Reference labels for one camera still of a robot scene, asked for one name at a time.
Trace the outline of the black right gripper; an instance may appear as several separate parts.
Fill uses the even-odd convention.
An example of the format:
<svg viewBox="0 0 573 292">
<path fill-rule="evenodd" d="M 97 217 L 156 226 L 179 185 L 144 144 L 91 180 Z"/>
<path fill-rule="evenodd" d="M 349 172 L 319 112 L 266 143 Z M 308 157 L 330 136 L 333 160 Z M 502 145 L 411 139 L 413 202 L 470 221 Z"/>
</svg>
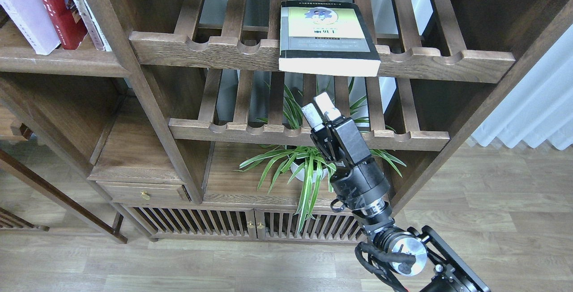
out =
<svg viewBox="0 0 573 292">
<path fill-rule="evenodd" d="M 389 181 L 371 157 L 355 122 L 342 115 L 323 92 L 302 107 L 311 139 L 325 161 L 336 164 L 330 177 L 337 198 L 350 210 L 361 210 L 389 192 Z"/>
</svg>

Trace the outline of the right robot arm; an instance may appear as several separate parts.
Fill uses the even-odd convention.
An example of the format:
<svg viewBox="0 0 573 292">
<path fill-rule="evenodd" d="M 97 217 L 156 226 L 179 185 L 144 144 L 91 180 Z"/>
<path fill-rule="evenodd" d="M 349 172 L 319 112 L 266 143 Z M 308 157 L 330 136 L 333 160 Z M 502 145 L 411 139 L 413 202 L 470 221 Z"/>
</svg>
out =
<svg viewBox="0 0 573 292">
<path fill-rule="evenodd" d="M 406 289 L 396 275 L 418 275 L 427 261 L 434 276 L 425 292 L 488 292 L 489 286 L 429 226 L 422 231 L 396 227 L 385 202 L 389 182 L 375 162 L 355 122 L 334 106 L 328 94 L 302 108 L 311 138 L 327 162 L 336 163 L 330 181 L 336 193 L 334 212 L 352 211 L 367 241 L 355 255 L 360 264 L 396 292 Z"/>
</svg>

